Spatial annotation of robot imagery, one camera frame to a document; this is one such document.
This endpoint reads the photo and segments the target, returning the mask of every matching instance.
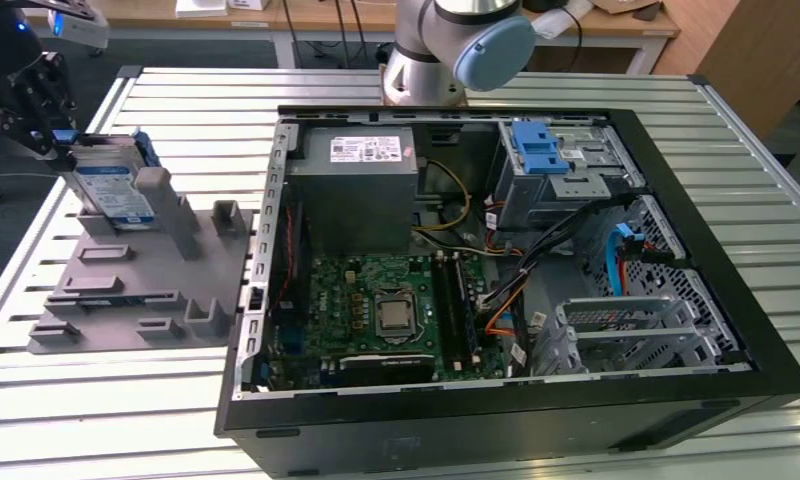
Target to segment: motherboard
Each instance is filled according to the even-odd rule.
[[[462,279],[454,284],[442,278]],[[284,353],[274,371],[276,388],[320,388],[368,384],[392,377],[387,363],[403,364],[398,374],[427,381],[492,379],[504,376],[496,342],[478,345],[476,296],[486,291],[483,265],[474,254],[318,256],[312,262],[310,315],[304,325],[279,329]],[[446,298],[466,295],[466,298]],[[455,324],[446,317],[460,314]],[[456,342],[456,331],[460,341]]]

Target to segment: blue plastic clip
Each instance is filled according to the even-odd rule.
[[[560,158],[558,138],[542,122],[514,122],[512,138],[524,160],[524,173],[567,173],[570,164]]]
[[[143,157],[145,158],[145,165],[149,167],[161,167],[160,165],[160,157],[157,156],[157,152],[155,152],[155,146],[151,143],[151,137],[145,132],[137,130],[133,132],[133,139],[136,143],[141,146]]]

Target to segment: blue drive latch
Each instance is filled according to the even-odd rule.
[[[79,136],[80,132],[77,130],[53,130],[53,139],[60,145],[72,145]]]
[[[514,122],[512,139],[524,160],[524,173],[567,173],[570,164],[560,158],[558,137],[542,122]]]

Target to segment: black computer case frame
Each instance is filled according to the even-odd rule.
[[[753,371],[679,377],[531,383],[392,394],[302,395],[233,401],[232,340],[216,434],[274,476],[376,472],[666,448],[746,412],[800,398],[800,366],[632,111],[538,108],[288,107],[310,125],[347,115],[415,112],[604,115],[671,220],[695,270],[730,319]],[[324,113],[332,112],[332,118]]]

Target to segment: open computer tower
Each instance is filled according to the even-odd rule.
[[[216,433],[274,477],[666,448],[800,367],[634,112],[280,111]]]

